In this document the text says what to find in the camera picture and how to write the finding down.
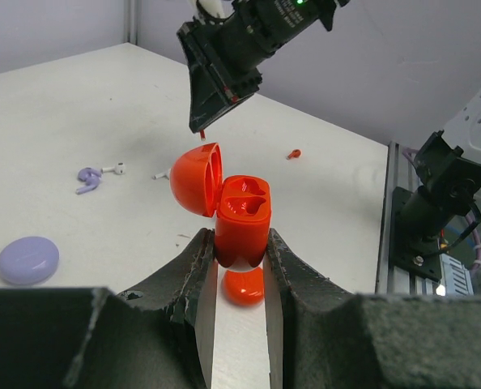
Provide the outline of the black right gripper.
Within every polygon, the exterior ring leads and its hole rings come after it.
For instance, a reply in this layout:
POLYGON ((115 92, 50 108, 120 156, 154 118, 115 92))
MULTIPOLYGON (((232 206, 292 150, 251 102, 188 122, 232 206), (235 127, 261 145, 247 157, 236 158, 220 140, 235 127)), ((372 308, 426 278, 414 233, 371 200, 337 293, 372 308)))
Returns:
POLYGON ((330 31, 335 1, 234 1, 227 18, 183 23, 177 37, 187 58, 189 128, 197 134, 258 90, 259 66, 316 21, 330 31))

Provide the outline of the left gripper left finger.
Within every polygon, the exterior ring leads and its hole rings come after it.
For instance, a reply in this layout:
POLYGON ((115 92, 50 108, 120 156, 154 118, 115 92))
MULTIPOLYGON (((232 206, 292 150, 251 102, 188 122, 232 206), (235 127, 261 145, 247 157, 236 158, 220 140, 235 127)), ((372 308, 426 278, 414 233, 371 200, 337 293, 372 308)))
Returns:
POLYGON ((218 266, 201 229, 138 284, 0 289, 0 388, 208 388, 218 266))

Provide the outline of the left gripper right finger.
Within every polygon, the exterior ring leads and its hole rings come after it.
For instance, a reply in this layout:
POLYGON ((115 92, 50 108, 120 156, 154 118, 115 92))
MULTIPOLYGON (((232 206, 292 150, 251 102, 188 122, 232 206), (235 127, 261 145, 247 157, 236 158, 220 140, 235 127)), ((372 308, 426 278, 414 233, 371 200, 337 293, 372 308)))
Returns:
POLYGON ((263 264, 273 388, 481 388, 481 296, 353 294, 271 230, 263 264))

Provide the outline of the orange earbud case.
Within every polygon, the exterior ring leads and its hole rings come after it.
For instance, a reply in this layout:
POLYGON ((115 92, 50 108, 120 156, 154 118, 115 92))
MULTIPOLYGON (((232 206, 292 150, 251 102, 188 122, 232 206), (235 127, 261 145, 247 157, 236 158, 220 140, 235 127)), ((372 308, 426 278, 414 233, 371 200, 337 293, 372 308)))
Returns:
POLYGON ((247 175, 225 178, 219 145, 209 143, 181 155, 169 183, 184 209, 215 218, 214 251, 222 267, 247 272, 259 266, 272 216, 268 182, 247 175))
POLYGON ((223 277, 223 292, 237 306, 261 303, 265 296, 263 270, 260 267, 247 272, 227 270, 223 277))

